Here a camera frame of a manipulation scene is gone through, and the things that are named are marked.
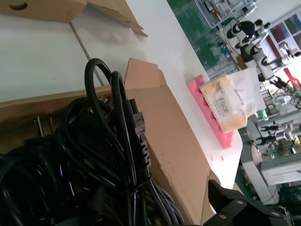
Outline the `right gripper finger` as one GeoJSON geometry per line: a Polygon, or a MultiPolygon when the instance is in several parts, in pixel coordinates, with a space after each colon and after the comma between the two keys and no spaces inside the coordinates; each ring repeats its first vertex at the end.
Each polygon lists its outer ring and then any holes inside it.
{"type": "Polygon", "coordinates": [[[290,226],[287,217],[262,203],[252,201],[239,191],[208,181],[208,199],[216,214],[205,226],[290,226]]]}

